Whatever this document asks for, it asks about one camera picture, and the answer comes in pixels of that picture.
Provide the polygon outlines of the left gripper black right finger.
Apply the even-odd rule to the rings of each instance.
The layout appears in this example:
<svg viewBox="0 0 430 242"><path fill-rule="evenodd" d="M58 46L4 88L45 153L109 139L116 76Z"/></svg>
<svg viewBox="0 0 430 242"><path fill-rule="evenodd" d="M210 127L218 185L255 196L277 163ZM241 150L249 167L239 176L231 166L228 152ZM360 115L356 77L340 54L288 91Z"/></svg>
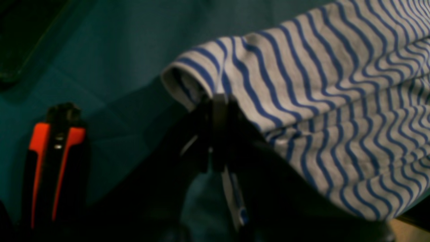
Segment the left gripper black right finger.
<svg viewBox="0 0 430 242"><path fill-rule="evenodd" d="M240 242L392 242L386 222L323 198L267 143L233 96L212 99L212 168Z"/></svg>

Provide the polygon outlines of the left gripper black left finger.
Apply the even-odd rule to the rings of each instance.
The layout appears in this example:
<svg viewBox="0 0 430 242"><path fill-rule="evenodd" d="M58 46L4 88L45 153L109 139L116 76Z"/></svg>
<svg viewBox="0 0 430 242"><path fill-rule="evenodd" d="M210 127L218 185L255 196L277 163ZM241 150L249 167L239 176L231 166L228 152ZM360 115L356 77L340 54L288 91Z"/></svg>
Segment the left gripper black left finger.
<svg viewBox="0 0 430 242"><path fill-rule="evenodd" d="M206 172L212 102L205 98L174 124L154 152L84 222L85 242L191 242L181 212L187 191Z"/></svg>

